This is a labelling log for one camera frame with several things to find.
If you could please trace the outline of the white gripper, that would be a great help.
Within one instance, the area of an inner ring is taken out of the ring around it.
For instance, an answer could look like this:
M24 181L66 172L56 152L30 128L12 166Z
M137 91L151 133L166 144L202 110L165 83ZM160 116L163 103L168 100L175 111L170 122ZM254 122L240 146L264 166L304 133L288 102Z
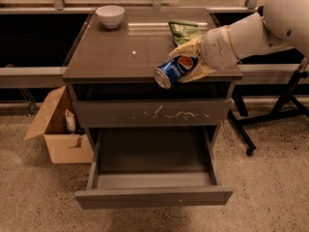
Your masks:
M201 79L214 70L228 69L239 61L228 26L211 29L202 38L195 38L177 46L169 53L168 58L174 59L178 56L187 56L181 58L185 70L181 83Z

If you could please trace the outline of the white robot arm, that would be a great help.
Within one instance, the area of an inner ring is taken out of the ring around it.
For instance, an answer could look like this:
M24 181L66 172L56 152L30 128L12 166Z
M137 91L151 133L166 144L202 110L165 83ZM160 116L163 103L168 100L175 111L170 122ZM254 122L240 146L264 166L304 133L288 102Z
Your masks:
M169 57L196 57L200 65L225 70L246 57L288 48L309 57L309 0L267 0L261 14L211 29L181 44Z

